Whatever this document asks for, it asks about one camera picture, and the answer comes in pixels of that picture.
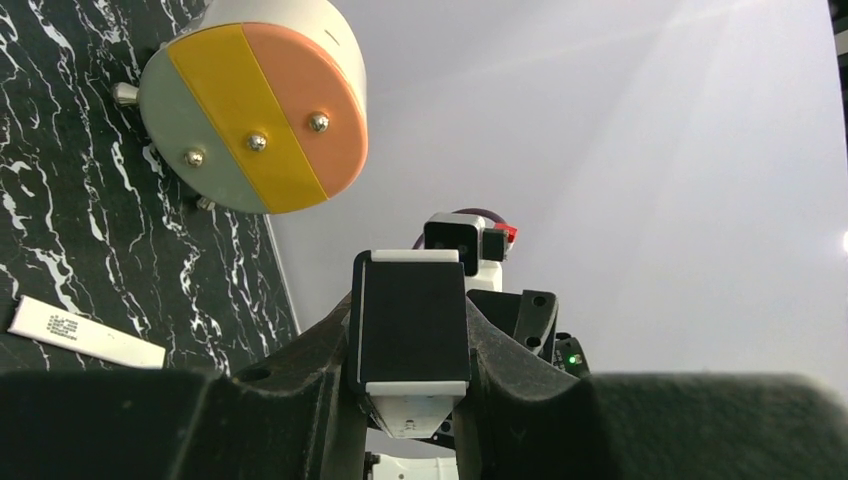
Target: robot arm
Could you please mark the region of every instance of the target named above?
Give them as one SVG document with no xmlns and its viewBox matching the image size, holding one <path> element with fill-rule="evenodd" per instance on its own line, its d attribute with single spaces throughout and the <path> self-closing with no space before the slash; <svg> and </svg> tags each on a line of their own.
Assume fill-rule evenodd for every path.
<svg viewBox="0 0 848 480">
<path fill-rule="evenodd" d="M 392 464 L 366 462 L 369 416 L 419 437 L 451 414 L 461 480 L 848 478 L 844 405 L 809 382 L 567 373 L 585 357 L 546 357 L 575 345 L 551 338 L 556 296 L 466 293 L 451 255 L 363 253 L 351 295 L 232 379 L 4 373 L 0 476 L 359 480 Z"/>
</svg>

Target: cable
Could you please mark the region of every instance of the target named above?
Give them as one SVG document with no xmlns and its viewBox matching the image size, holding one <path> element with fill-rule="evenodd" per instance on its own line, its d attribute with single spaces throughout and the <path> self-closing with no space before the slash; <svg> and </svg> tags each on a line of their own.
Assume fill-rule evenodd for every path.
<svg viewBox="0 0 848 480">
<path fill-rule="evenodd" d="M 506 220 L 497 213 L 486 210 L 485 208 L 463 208 L 461 210 L 455 210 L 453 213 L 465 213 L 468 215 L 479 215 L 484 218 L 488 218 L 489 220 L 495 223 L 507 223 Z M 413 250 L 418 250 L 421 246 L 424 245 L 424 234 L 418 236 L 418 240 L 412 245 Z"/>
</svg>

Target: yellow stripe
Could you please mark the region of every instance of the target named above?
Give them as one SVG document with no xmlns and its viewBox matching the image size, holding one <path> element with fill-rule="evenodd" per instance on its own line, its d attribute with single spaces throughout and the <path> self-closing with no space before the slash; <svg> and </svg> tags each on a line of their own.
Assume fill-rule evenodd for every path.
<svg viewBox="0 0 848 480">
<path fill-rule="evenodd" d="M 240 25 L 190 35 L 168 55 L 271 213 L 327 200 Z M 247 146 L 253 133 L 268 140 L 262 152 Z"/>
</svg>

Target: light green segment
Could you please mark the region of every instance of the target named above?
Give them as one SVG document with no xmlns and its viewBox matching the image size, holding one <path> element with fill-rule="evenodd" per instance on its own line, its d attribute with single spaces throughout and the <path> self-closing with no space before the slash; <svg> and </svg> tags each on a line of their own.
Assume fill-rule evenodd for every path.
<svg viewBox="0 0 848 480">
<path fill-rule="evenodd" d="M 224 207 L 268 213 L 164 49 L 144 68 L 138 104 L 156 149 L 189 186 Z M 204 153 L 200 167 L 185 163 L 191 149 Z"/>
</svg>

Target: metal peg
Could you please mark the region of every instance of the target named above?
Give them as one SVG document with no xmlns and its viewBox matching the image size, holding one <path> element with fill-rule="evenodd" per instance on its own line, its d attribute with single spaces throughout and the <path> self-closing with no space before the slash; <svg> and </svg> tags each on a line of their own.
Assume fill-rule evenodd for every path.
<svg viewBox="0 0 848 480">
<path fill-rule="evenodd" d="M 205 155 L 200 150 L 189 150 L 183 155 L 183 159 L 189 167 L 197 168 L 203 165 L 203 160 L 205 159 Z"/>
<path fill-rule="evenodd" d="M 138 87 L 118 82 L 112 85 L 112 99 L 120 106 L 138 105 Z"/>
<path fill-rule="evenodd" d="M 317 133 L 324 133 L 330 128 L 330 117 L 321 112 L 315 113 L 309 119 L 309 126 Z"/>
<path fill-rule="evenodd" d="M 268 139 L 264 135 L 254 133 L 247 138 L 247 146 L 254 152 L 261 152 L 268 146 Z"/>
<path fill-rule="evenodd" d="M 200 197 L 197 199 L 197 208 L 211 212 L 212 210 L 215 210 L 215 202 L 206 197 Z"/>
</svg>

